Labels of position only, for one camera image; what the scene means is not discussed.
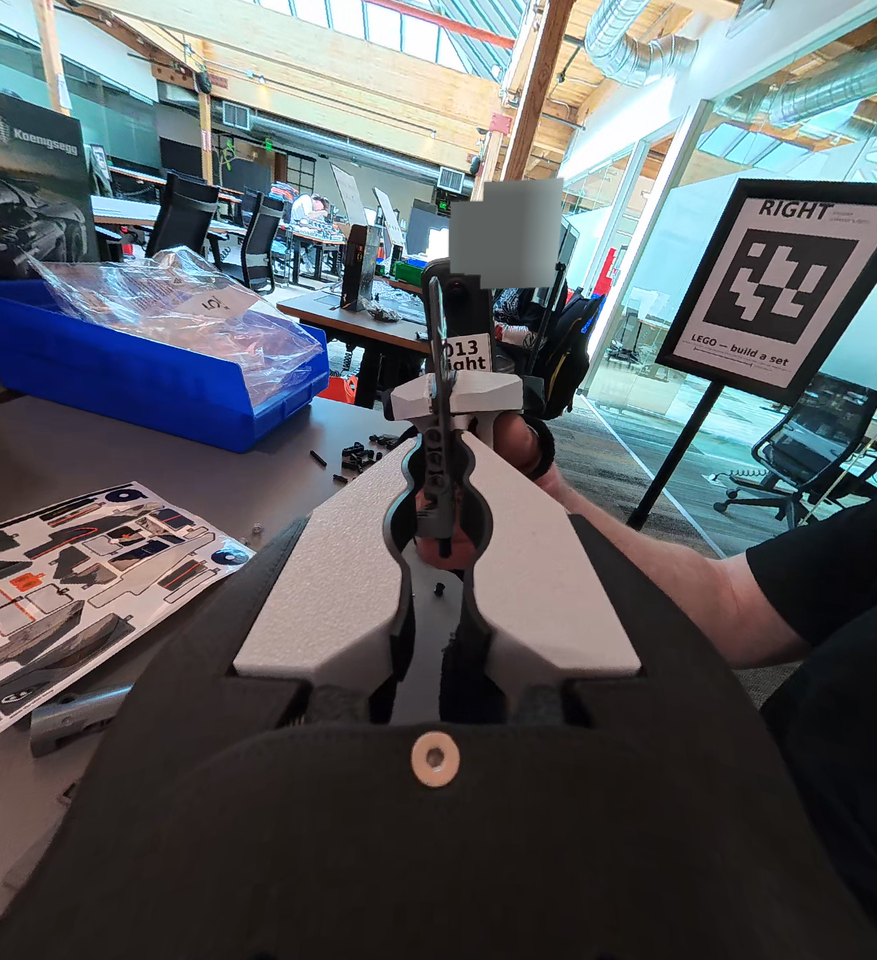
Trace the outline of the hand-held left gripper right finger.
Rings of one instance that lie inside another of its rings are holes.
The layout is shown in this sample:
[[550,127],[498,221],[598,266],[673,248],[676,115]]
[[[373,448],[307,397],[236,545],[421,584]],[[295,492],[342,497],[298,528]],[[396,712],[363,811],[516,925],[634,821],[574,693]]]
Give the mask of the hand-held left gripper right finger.
[[454,722],[505,721],[532,690],[641,675],[573,517],[473,434],[456,437],[472,554],[454,635]]

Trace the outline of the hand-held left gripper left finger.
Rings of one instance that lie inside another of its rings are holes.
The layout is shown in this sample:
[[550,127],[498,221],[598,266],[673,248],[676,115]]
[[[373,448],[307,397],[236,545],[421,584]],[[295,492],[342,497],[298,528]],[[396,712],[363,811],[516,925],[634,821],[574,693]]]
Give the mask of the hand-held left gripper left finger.
[[421,437],[314,509],[233,660],[243,678],[364,696],[388,723],[415,649],[412,575]]

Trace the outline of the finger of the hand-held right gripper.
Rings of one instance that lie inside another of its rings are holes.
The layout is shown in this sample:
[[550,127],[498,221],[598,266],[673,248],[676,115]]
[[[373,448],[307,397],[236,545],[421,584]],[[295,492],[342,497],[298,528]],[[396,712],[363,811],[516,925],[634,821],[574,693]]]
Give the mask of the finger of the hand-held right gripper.
[[392,390],[392,419],[432,423],[437,417],[436,375],[425,373]]
[[456,370],[449,401],[452,415],[521,412],[524,382],[513,373]]

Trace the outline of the person's right forearm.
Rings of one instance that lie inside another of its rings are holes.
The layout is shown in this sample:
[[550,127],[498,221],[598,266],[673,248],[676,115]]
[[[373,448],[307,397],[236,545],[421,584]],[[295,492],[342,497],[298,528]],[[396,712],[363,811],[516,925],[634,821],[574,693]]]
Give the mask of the person's right forearm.
[[678,606],[735,669],[804,660],[811,647],[761,591],[746,556],[711,559],[631,529],[590,503],[552,467],[537,482],[569,514],[585,518]]

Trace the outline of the toy car set box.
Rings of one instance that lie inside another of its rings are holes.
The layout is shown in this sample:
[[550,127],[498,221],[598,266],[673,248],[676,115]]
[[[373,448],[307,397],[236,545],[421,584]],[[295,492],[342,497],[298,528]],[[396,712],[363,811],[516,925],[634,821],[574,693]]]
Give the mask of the toy car set box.
[[99,260],[79,121],[0,93],[0,281]]

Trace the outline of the person's right hand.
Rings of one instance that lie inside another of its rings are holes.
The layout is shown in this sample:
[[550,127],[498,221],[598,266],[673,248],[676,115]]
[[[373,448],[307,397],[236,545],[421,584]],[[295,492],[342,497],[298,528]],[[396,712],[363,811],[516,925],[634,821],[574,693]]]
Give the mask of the person's right hand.
[[567,511],[572,489],[555,463],[555,440],[545,421],[505,412],[493,424],[493,450]]

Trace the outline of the pile of black pins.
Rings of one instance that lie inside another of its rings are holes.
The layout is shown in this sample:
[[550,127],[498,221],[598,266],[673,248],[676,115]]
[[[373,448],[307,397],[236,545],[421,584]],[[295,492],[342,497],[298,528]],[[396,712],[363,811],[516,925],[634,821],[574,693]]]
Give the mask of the pile of black pins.
[[308,457],[318,470],[328,475],[333,488],[337,489],[348,486],[352,480],[382,462],[404,442],[417,436],[418,432],[413,428],[401,434],[372,434],[366,441],[359,438],[343,446],[336,459],[331,449],[311,448]]

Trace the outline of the black backpack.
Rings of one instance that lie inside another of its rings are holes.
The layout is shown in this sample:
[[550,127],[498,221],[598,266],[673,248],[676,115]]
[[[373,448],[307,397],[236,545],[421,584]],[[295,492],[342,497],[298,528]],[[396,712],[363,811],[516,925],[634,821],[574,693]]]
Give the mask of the black backpack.
[[605,297],[585,298],[576,292],[550,322],[531,374],[543,381],[542,421],[560,417],[573,407],[576,391],[589,369],[589,338]]

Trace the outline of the wooden office table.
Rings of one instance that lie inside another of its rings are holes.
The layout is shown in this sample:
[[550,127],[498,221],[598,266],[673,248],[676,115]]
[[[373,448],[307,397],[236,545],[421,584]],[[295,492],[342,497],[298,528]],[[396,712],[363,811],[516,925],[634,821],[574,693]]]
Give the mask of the wooden office table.
[[355,405],[372,409],[382,392],[418,378],[429,362],[423,316],[384,318],[381,308],[343,309],[340,297],[326,291],[301,293],[279,310],[323,330],[329,340],[362,349]]

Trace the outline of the black upright box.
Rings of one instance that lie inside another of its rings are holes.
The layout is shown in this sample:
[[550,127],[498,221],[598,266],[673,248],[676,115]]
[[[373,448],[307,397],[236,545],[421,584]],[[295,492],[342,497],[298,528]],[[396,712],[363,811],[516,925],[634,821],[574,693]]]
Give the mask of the black upright box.
[[373,299],[375,269],[382,227],[353,224],[347,235],[341,273],[340,308],[353,313],[365,310]]

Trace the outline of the crumpled clear plastic bags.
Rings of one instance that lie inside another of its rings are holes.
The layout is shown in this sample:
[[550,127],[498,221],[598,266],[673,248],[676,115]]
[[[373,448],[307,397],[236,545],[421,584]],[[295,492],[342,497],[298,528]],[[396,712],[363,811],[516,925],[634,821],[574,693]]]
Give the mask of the crumpled clear plastic bags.
[[186,246],[128,263],[28,265],[74,318],[237,366],[253,407],[301,388],[327,348],[263,296]]

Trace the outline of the black framed marker sign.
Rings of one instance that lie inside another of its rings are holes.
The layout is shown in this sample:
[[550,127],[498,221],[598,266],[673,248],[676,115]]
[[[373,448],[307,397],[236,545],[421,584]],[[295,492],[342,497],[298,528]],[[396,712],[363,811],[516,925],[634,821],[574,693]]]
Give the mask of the black framed marker sign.
[[798,401],[876,285],[877,183],[738,180],[656,358],[709,385],[627,525],[645,525],[722,390]]

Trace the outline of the sticker sheet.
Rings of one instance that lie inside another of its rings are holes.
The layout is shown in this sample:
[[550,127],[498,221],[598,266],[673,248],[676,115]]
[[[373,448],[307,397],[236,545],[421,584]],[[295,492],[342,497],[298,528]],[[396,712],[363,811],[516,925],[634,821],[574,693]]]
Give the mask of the sticker sheet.
[[0,734],[253,556],[139,482],[0,522]]

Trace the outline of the blue plastic bin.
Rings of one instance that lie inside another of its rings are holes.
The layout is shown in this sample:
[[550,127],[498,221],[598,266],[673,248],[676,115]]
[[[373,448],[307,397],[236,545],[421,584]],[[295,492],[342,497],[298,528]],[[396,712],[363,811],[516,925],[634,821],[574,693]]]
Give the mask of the blue plastic bin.
[[0,383],[41,400],[244,453],[328,385],[325,332],[299,381],[255,406],[240,367],[61,312],[40,279],[0,281]]

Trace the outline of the grey curved panel piece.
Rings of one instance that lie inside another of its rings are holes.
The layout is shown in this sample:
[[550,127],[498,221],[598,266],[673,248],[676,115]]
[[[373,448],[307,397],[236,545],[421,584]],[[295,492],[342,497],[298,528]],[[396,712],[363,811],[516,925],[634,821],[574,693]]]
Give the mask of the grey curved panel piece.
[[83,694],[64,693],[37,707],[29,717],[32,757],[47,757],[78,738],[104,730],[132,689],[128,684]]

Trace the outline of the black mesh office chair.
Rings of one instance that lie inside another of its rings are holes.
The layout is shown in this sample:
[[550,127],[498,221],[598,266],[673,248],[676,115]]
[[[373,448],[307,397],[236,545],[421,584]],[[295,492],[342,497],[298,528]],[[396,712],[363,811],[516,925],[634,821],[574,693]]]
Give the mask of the black mesh office chair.
[[829,492],[851,494],[841,481],[843,464],[860,448],[877,413],[877,390],[816,374],[782,419],[757,439],[752,459],[765,470],[759,481],[734,474],[734,486],[715,502],[723,514],[732,506],[773,508],[794,529],[814,522],[812,511]]

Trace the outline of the silver air duct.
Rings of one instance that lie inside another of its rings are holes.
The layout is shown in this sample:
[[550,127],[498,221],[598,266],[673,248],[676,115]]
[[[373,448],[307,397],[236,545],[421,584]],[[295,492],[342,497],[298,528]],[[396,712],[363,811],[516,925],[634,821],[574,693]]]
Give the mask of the silver air duct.
[[700,42],[675,33],[640,41],[628,31],[647,6],[645,1],[601,1],[583,40],[589,61],[606,78],[640,89],[692,66]]

